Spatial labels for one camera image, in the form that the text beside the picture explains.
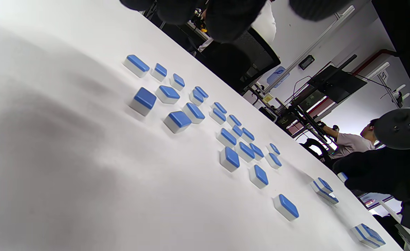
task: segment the metal pole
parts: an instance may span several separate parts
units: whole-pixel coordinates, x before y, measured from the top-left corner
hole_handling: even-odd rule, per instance
[[[389,62],[384,63],[382,66],[378,67],[376,70],[374,70],[372,73],[369,73],[369,75],[366,76],[366,78],[361,78],[363,81],[368,81],[367,79],[372,79],[373,77],[377,76],[379,73],[381,73],[383,70],[388,68],[390,66]]]
[[[285,78],[285,76],[287,76],[287,74],[289,72],[291,72],[302,60],[304,60],[309,53],[326,37],[328,37],[329,35],[331,35],[334,30],[337,29],[337,27],[340,26],[340,24],[342,24],[347,18],[348,16],[350,16],[353,11],[355,10],[355,7],[353,7],[353,5],[351,5],[344,13],[343,16],[340,17],[340,19],[336,20],[335,22],[333,22],[321,35],[320,37],[313,42],[313,44],[304,51],[304,53],[302,53],[289,67],[287,67],[287,69],[281,74],[281,76],[279,76],[278,79],[276,79],[273,84],[270,84],[269,87],[267,87],[264,91],[262,91],[262,93],[267,94],[271,91],[271,89],[274,88],[274,86],[279,83],[281,80],[283,80]]]
[[[387,87],[386,82],[381,78],[380,74],[378,74],[378,79],[380,80],[380,82]],[[385,88],[386,91],[388,92],[389,96],[391,97],[392,102],[395,104],[395,106],[397,107],[397,109],[400,109],[399,107],[399,103],[397,102],[397,100],[395,99],[394,95],[392,95],[392,92],[389,90],[389,88]]]

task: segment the white wall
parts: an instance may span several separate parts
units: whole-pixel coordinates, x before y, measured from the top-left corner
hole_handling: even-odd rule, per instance
[[[315,75],[330,61],[338,66],[356,54],[358,57],[344,69],[354,71],[380,49],[394,50],[372,3],[367,0],[355,0],[352,4],[356,8],[353,16],[330,39],[311,51],[310,54],[315,57],[315,62],[306,70],[296,67],[286,81],[270,92],[271,95],[282,101],[287,100],[293,93],[296,81],[305,76]],[[281,65],[286,68],[335,20],[333,16],[316,23],[304,21],[293,13],[286,1],[273,2],[272,10],[277,24],[276,38],[272,47],[280,56]],[[410,79],[401,61],[393,56],[381,57],[377,62],[380,60],[381,63],[386,60],[391,64],[387,69],[390,88],[395,89],[401,84],[406,84],[404,91],[410,92]],[[269,75],[269,73],[265,74],[265,77],[260,79],[260,83],[266,86],[265,79]],[[305,82],[298,83],[296,90]],[[358,134],[371,119],[396,108],[389,98],[380,100],[384,93],[382,87],[373,83],[366,84],[326,116],[324,121],[327,124],[338,124],[342,132]],[[278,105],[274,100],[270,104]],[[405,100],[405,106],[410,106],[410,97]]]
[[[390,207],[395,213],[399,213],[401,211],[401,201],[398,201],[395,198],[388,200],[385,204],[388,205],[388,207]],[[382,205],[369,210],[369,212],[371,214],[378,214],[381,217],[389,214],[389,212]]]
[[[396,89],[406,84],[401,91],[403,94],[410,92],[410,79],[400,59],[391,56],[386,61],[390,63],[386,69],[389,74],[387,85]],[[370,120],[396,109],[388,96],[380,99],[385,93],[384,87],[369,82],[324,117],[323,121],[328,125],[337,124],[342,133],[359,134]],[[410,106],[410,97],[403,104],[404,107]]]
[[[298,27],[302,30],[289,31],[285,29],[285,32],[281,32],[281,29],[284,29],[283,20],[287,20],[287,16],[278,15],[276,16],[276,1],[273,2],[272,9],[273,14],[276,18],[277,24],[277,33],[275,41],[273,42],[273,49],[281,58],[281,65],[288,67],[297,57],[301,55],[323,32],[329,27],[332,22],[336,19],[335,17],[330,17],[321,22],[308,22],[301,21],[304,27]],[[348,19],[343,26],[335,32],[331,38],[321,43],[315,49],[313,49],[310,54],[315,58],[313,62],[306,70],[301,70],[299,67],[296,67],[292,70],[291,75],[284,81],[279,87],[272,90],[271,95],[277,97],[278,99],[285,101],[288,99],[294,89],[294,84],[301,78],[305,76],[315,75],[322,67],[324,67],[329,61],[336,57],[340,52],[342,52],[347,45],[352,41],[363,34],[363,31],[366,27],[372,24],[378,15],[375,12],[373,5],[364,0],[357,0],[353,2],[356,10],[353,13],[353,16]],[[302,46],[302,40],[306,41],[305,46]],[[365,52],[368,55],[371,55],[372,51]],[[357,65],[361,63],[361,59],[357,59],[352,64]],[[305,81],[301,81],[296,85],[296,89],[305,84]]]

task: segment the red pipe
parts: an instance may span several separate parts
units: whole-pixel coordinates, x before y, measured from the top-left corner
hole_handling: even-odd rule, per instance
[[[375,59],[377,59],[381,54],[389,54],[394,57],[398,57],[398,53],[395,51],[390,51],[388,49],[381,49],[377,53],[375,53],[372,57],[370,57],[366,62],[364,62],[358,69],[355,70],[355,72],[352,75],[357,75],[360,73],[362,70],[364,70],[371,62],[373,62]]]

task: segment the white tablecloth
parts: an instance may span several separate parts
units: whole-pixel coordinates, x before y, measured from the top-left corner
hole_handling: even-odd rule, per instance
[[[144,86],[122,61],[136,54],[186,82],[176,105],[157,101],[143,118],[126,104]],[[281,151],[250,165],[218,162],[220,126],[209,116],[174,135],[162,120],[189,91],[210,95],[256,137]],[[321,177],[330,206],[308,185]],[[273,207],[284,194],[300,217]],[[349,229],[365,223],[400,248],[337,177],[138,12],[118,0],[0,0],[0,250],[357,251]]]

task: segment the sign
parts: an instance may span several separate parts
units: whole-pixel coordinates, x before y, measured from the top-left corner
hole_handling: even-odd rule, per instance
[[[273,96],[270,95],[269,93],[267,93],[267,95],[265,95],[265,97],[262,99],[262,101],[264,101],[264,103],[268,103],[272,99],[273,99]]]
[[[286,69],[282,66],[279,66],[268,78],[267,78],[267,84],[271,85],[273,84],[273,82],[275,80],[277,80],[282,73],[284,73],[286,71]],[[278,87],[280,84],[282,84],[282,82],[284,82],[284,80],[286,80],[286,78],[288,78],[290,76],[290,73],[287,74],[287,76],[285,76],[285,78],[283,78],[281,81],[279,81],[274,87]]]
[[[381,78],[385,83],[388,83],[389,75],[386,70],[380,71],[380,73],[378,74],[378,77]]]

